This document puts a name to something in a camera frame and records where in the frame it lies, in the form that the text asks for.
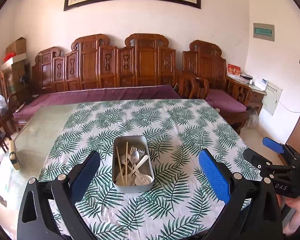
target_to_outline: human hand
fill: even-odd
[[[283,201],[283,197],[280,195],[277,195],[279,206],[281,206],[281,203]],[[300,226],[300,197],[297,198],[289,198],[284,197],[285,203],[291,208],[296,209],[296,212],[294,213],[293,217],[289,221],[289,223],[285,226],[283,229],[283,233],[287,236],[292,235]]]

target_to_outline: fern leaf pattern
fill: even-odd
[[[113,142],[128,135],[146,138],[154,172],[149,191],[123,194],[113,184]],[[205,148],[231,172],[260,179],[242,156],[245,143],[204,100],[80,103],[52,145],[39,181],[68,174],[96,150],[100,167],[75,204],[96,239],[177,240],[209,228],[224,205],[199,166]],[[50,206],[58,228],[68,234],[56,205]]]

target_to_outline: screw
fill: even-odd
[[[235,179],[242,179],[242,175],[240,173],[233,174]]]
[[[64,180],[66,178],[66,174],[60,174],[58,176],[58,180]]]
[[[29,184],[34,184],[34,182],[35,182],[35,178],[29,179]]]
[[[263,180],[265,181],[266,184],[270,184],[271,183],[271,180],[269,178],[264,178]]]

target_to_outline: purple seat cushion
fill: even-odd
[[[13,117],[29,120],[43,106],[134,99],[180,99],[180,96],[170,85],[59,92],[38,96],[29,105],[21,108],[18,113],[14,113]]]
[[[223,90],[210,89],[205,100],[213,108],[219,108],[220,112],[239,113],[247,109]]]

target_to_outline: cardboard box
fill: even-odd
[[[26,51],[26,39],[23,37],[17,39],[6,48],[6,54],[14,52],[16,55],[19,55],[26,53]]]
[[[9,94],[23,90],[24,84],[20,82],[20,78],[25,74],[25,64],[23,61],[14,63],[10,67],[6,67],[3,71]]]

